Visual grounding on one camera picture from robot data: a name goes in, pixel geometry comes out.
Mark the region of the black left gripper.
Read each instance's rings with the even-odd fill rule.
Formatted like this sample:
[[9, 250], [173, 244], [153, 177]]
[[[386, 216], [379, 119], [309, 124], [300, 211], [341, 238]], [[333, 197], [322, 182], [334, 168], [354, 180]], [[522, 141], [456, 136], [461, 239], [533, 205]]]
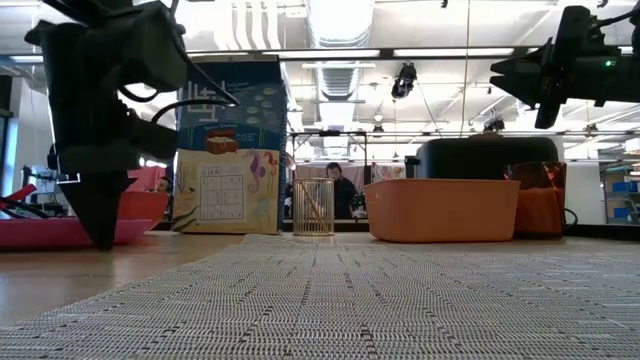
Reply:
[[[121, 50], [101, 34], [77, 23], [41, 20], [25, 41], [40, 47], [44, 59], [54, 137], [47, 165], [78, 174], [59, 187], [92, 244], [112, 249], [120, 197], [132, 184], [126, 171], [137, 168], [143, 155], [172, 159], [178, 135], [139, 118], [121, 101], [118, 91], [128, 71]], [[98, 190], [101, 230], [94, 209]]]

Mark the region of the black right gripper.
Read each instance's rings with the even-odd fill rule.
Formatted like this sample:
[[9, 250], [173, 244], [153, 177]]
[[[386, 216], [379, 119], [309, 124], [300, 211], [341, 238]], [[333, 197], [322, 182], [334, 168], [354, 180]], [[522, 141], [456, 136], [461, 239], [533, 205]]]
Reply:
[[[539, 105], [535, 127], [548, 129], [569, 98], [593, 100], [596, 107], [618, 98], [620, 50], [603, 47], [570, 54], [554, 47], [544, 54], [536, 49], [498, 61], [490, 70], [500, 74], [492, 77], [494, 86], [529, 106]], [[539, 71], [540, 76], [507, 76]]]

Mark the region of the pink plastic plate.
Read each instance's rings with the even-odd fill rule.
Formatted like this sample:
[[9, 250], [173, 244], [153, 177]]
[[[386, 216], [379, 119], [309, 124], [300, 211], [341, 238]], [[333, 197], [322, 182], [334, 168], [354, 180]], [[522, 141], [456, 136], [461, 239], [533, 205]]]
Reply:
[[[153, 224], [151, 220], [118, 220], [115, 245], [132, 243]], [[93, 245], [76, 217], [0, 220], [0, 251], [87, 248]]]

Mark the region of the orange faceted juice glass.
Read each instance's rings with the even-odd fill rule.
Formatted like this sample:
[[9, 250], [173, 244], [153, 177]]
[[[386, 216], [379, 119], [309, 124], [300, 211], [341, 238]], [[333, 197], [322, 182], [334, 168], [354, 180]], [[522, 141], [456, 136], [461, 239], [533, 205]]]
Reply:
[[529, 162], [506, 168], [505, 178], [520, 182], [516, 237], [561, 237], [565, 227], [566, 170], [564, 162]]

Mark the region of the blue cereal box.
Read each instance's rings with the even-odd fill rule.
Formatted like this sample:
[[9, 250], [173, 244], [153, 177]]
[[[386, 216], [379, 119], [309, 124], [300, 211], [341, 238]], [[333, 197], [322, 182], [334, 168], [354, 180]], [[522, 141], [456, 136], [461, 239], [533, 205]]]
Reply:
[[287, 94], [275, 56], [194, 58], [178, 97], [172, 228], [275, 234], [282, 223]]

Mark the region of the orange rectangular plastic bin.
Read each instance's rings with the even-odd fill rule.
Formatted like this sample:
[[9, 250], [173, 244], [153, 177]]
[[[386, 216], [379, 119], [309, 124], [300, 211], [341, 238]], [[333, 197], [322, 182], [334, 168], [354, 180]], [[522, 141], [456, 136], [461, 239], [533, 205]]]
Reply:
[[364, 188], [370, 233], [396, 243], [508, 241], [520, 183], [394, 179]]

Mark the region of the red bar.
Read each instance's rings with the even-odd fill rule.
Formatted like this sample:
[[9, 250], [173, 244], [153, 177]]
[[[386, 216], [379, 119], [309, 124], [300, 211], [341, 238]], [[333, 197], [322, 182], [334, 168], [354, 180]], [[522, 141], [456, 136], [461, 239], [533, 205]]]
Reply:
[[[13, 201], [22, 201], [28, 195], [32, 194], [36, 190], [37, 190], [37, 188], [36, 188], [36, 186], [34, 184], [28, 184], [28, 185], [24, 186], [23, 188], [21, 188], [20, 190], [17, 190], [16, 192], [8, 195], [7, 198], [9, 200], [13, 200]], [[7, 207], [7, 204], [0, 200], [0, 210], [3, 210], [6, 207]]]

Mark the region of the black toaster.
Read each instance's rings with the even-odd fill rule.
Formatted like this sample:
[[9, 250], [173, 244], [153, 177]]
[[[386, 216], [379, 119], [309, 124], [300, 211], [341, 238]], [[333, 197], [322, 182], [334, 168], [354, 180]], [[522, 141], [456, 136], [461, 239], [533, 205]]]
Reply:
[[547, 137], [478, 135], [429, 140], [405, 165], [408, 178], [502, 180], [509, 166], [558, 160]]

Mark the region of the black rig crossbar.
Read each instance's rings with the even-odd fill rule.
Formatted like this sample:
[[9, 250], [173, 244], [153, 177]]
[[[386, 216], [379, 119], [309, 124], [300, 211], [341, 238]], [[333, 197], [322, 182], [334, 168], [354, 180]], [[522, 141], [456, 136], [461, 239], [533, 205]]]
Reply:
[[277, 56], [282, 61], [358, 61], [373, 59], [374, 61], [400, 60], [491, 60], [505, 59], [514, 55], [524, 55], [539, 48], [535, 46], [511, 47], [413, 47], [413, 48], [336, 48], [336, 49], [268, 49], [246, 51], [191, 51], [190, 57], [203, 56]]

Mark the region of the shelf with blue bins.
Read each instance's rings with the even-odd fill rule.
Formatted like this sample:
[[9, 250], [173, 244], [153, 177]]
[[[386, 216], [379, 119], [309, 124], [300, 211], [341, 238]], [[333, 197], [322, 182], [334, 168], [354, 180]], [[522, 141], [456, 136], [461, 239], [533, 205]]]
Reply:
[[601, 185], [606, 223], [640, 226], [640, 169], [630, 165], [605, 168]]

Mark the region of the grey woven placemat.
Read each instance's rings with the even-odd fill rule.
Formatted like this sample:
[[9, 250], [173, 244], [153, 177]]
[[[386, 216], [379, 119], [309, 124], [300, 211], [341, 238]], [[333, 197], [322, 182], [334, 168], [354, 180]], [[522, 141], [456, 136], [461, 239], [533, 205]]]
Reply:
[[249, 235], [0, 327], [0, 360], [640, 360], [640, 244]]

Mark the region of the black background rig frame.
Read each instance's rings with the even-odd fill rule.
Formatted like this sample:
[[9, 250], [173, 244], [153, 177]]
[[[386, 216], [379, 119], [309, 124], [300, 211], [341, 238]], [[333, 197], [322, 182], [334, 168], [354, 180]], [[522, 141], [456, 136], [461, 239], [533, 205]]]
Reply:
[[298, 178], [329, 178], [326, 166], [338, 163], [343, 176], [356, 187], [352, 200], [353, 217], [364, 219], [363, 188], [372, 181], [369, 141], [364, 131], [307, 130], [289, 136], [287, 152], [297, 163]]

